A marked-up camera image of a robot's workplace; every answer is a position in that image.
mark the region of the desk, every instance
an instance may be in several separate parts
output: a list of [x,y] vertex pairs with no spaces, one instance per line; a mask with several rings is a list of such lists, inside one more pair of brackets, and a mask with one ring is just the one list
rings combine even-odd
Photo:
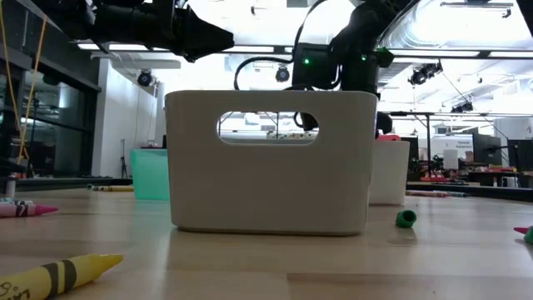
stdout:
[[20,192],[57,205],[46,217],[0,220],[0,274],[86,253],[124,253],[95,283],[63,299],[531,299],[533,247],[514,226],[533,206],[484,198],[409,197],[371,207],[358,237],[178,232],[167,202],[129,192]]
[[482,186],[492,187],[494,178],[497,178],[498,187],[502,186],[501,179],[504,177],[518,177],[517,172],[468,172],[468,179],[480,183]]

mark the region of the teal plastic bin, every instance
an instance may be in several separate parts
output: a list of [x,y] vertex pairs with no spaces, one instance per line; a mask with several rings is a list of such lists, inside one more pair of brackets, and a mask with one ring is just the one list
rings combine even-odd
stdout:
[[133,149],[133,187],[137,200],[170,199],[166,149]]

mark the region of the yellow rope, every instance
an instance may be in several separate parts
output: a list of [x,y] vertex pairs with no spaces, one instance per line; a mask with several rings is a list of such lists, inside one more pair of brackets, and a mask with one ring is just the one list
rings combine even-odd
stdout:
[[[7,70],[7,82],[9,85],[9,93],[11,94],[11,100],[13,104],[13,112],[15,113],[15,120],[17,120],[17,130],[20,133],[21,127],[20,127],[20,118],[18,117],[18,110],[17,110],[17,99],[15,98],[15,92],[13,91],[13,83],[11,79],[11,68],[9,66],[9,56],[7,55],[7,43],[6,43],[6,29],[3,24],[3,10],[2,10],[2,2],[0,2],[0,27],[2,28],[2,41],[3,41],[3,51],[4,55],[6,56],[6,70]],[[24,148],[24,154],[28,157],[26,148]]]
[[41,29],[41,37],[39,38],[39,46],[37,48],[37,55],[35,57],[35,69],[33,70],[33,79],[32,79],[32,87],[30,87],[30,95],[27,98],[27,107],[26,107],[26,122],[24,123],[24,130],[22,131],[22,141],[21,141],[21,147],[18,151],[18,160],[17,163],[20,164],[22,160],[22,150],[24,149],[24,143],[26,142],[26,131],[27,131],[27,119],[30,116],[30,107],[32,106],[32,100],[33,100],[33,91],[35,89],[35,82],[37,81],[37,69],[39,67],[39,59],[41,59],[41,50],[42,50],[42,41],[44,41],[44,33],[47,29],[47,17],[45,16],[42,20],[42,29]]

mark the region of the yellow crayon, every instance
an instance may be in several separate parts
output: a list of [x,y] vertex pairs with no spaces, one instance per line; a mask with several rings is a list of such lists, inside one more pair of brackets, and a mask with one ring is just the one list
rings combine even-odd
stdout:
[[98,279],[122,255],[89,254],[0,277],[0,300],[44,300]]
[[100,192],[133,192],[130,186],[91,186],[89,189]]

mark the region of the white bin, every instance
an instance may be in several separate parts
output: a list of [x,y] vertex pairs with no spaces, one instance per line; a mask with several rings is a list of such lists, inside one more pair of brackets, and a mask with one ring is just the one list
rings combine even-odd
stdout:
[[[172,222],[207,232],[364,230],[376,102],[366,92],[182,91],[166,97]],[[229,143],[226,112],[313,115],[310,144]]]
[[409,142],[374,143],[370,204],[401,205],[406,197]]

